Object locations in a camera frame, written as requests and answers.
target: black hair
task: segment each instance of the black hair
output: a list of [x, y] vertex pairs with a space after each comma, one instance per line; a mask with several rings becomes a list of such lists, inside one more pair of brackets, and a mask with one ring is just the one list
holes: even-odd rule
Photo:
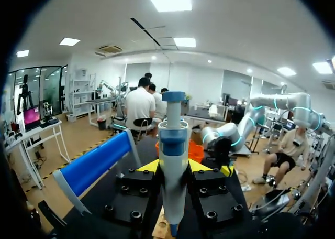
[[156, 85], [151, 83], [151, 85], [149, 85], [149, 90], [156, 91]]
[[138, 87], [147, 87], [150, 85], [150, 79], [143, 77], [138, 81]]
[[148, 73], [144, 74], [144, 77], [151, 79], [152, 78], [152, 74], [150, 72], [148, 72]]

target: man in white shirt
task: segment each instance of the man in white shirt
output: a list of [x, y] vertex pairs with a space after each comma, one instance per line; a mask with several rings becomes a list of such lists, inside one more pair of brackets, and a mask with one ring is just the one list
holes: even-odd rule
[[125, 114], [127, 115], [126, 126], [131, 130], [139, 131], [141, 127], [134, 125], [134, 120], [139, 118], [153, 118], [156, 110], [155, 99], [149, 90], [150, 80], [141, 78], [138, 88], [128, 93], [125, 102]]
[[162, 101], [162, 94], [156, 91], [156, 85], [153, 83], [149, 85], [149, 93], [155, 98], [156, 111], [154, 118], [157, 119], [154, 119], [154, 121], [161, 122], [166, 118], [167, 103]]

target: shelf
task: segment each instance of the shelf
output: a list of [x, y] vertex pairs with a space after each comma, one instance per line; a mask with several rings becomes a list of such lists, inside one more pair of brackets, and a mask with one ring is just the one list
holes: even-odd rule
[[77, 103], [77, 104], [73, 104], [73, 106], [82, 105], [82, 104], [88, 104], [88, 103], [87, 102]]
[[79, 91], [79, 92], [70, 92], [74, 95], [80, 95], [80, 94], [87, 94], [87, 93], [94, 93], [95, 91]]
[[89, 83], [90, 80], [73, 80], [73, 82], [86, 82], [86, 83]]

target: tripod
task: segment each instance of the tripod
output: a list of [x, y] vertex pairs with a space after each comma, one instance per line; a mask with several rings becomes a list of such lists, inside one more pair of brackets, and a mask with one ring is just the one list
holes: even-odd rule
[[32, 103], [32, 98], [31, 98], [31, 92], [28, 91], [28, 75], [25, 75], [23, 77], [23, 85], [22, 85], [22, 93], [19, 94], [19, 100], [17, 102], [17, 111], [16, 111], [16, 115], [20, 115], [20, 105], [21, 105], [21, 98], [23, 99], [23, 110], [26, 111], [28, 110], [28, 103], [30, 104], [30, 107], [33, 107], [33, 103]]

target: yellow triangle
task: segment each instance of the yellow triangle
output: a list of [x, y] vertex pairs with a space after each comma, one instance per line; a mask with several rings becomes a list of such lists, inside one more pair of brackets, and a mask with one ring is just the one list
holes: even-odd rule
[[188, 159], [188, 163], [189, 166], [191, 167], [192, 172], [198, 172], [199, 170], [203, 170], [203, 171], [211, 171], [212, 169], [210, 169], [209, 167], [205, 167], [204, 165], [201, 165], [200, 163], [192, 160], [192, 159]]
[[153, 162], [150, 162], [149, 164], [146, 164], [143, 167], [140, 167], [139, 169], [136, 169], [136, 171], [148, 170], [149, 172], [156, 172], [158, 162], [159, 162], [159, 159], [154, 160]]

